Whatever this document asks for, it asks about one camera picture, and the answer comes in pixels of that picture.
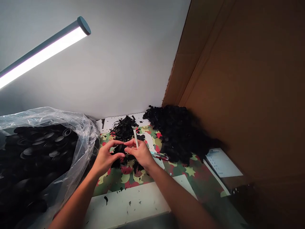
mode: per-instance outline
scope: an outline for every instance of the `workbench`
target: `workbench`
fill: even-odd
[[[148,120],[143,120],[143,114],[130,116],[134,115],[139,124],[137,133],[145,135],[149,150],[159,153],[162,147],[159,138],[162,133],[154,130]],[[101,147],[114,138],[110,129],[121,118],[125,118],[125,115],[98,121]],[[223,198],[229,195],[229,191],[206,161],[201,163],[195,154],[190,158],[189,165],[154,159],[222,224],[228,225],[229,228],[242,228],[241,224],[245,224],[231,203]],[[131,160],[120,169],[109,169],[99,178],[85,217],[84,228],[118,228],[130,224],[134,226],[136,221],[160,217],[171,211],[153,179],[145,170],[134,172],[133,163],[134,160]]]

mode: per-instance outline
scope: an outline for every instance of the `white rod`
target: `white rod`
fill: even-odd
[[[138,139],[137,139],[137,132],[136,130],[133,130],[134,139],[136,140],[137,149],[139,149]]]

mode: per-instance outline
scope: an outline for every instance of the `camouflage mat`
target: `camouflage mat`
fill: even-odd
[[[138,127],[140,129],[138,134],[148,133],[153,141],[153,147],[156,152],[160,152],[162,143],[160,140],[161,133],[153,130],[152,126]],[[108,141],[115,137],[107,134],[101,134],[101,145],[104,146]],[[123,189],[135,187],[138,185],[153,182],[153,179],[146,173],[145,170],[133,171],[134,160],[128,162],[126,166],[121,166],[120,169],[109,169],[107,173],[101,176],[96,184],[93,196],[99,196],[108,192],[120,192]],[[209,196],[225,196],[225,192],[213,174],[210,172],[205,164],[202,164],[198,156],[193,155],[190,158],[189,166],[178,163],[171,163],[163,161],[165,170],[172,177],[185,175],[189,181],[192,189],[194,190],[198,200],[201,203],[206,202]]]

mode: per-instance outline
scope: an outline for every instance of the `right hand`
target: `right hand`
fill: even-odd
[[[149,149],[147,148],[146,143],[138,140],[138,144],[139,148],[137,150],[136,140],[134,138],[128,142],[125,142],[124,145],[127,146],[125,148],[125,152],[134,155],[145,170],[149,170],[151,167],[157,165]]]

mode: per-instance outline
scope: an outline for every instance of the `black debris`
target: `black debris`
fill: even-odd
[[[162,148],[170,162],[179,160],[189,165],[191,152],[203,162],[210,148],[220,147],[221,141],[210,138],[201,127],[200,121],[185,107],[167,105],[146,110],[143,119],[148,119],[154,130],[162,134]]]
[[[107,206],[108,198],[106,196],[104,196],[104,199],[106,200],[106,206]]]
[[[145,140],[145,135],[137,135],[137,139],[140,141],[144,141]]]
[[[114,125],[113,129],[110,129],[110,134],[115,136],[116,140],[127,142],[133,138],[133,127],[138,127],[139,125],[135,122],[134,116],[130,118],[126,116],[124,119],[117,121]],[[118,145],[114,150],[112,155],[116,153],[125,153],[124,149],[126,148],[125,145]],[[111,166],[111,168],[120,168],[121,164],[126,165],[127,161],[135,159],[134,156],[127,154],[126,157],[121,161],[117,159]]]

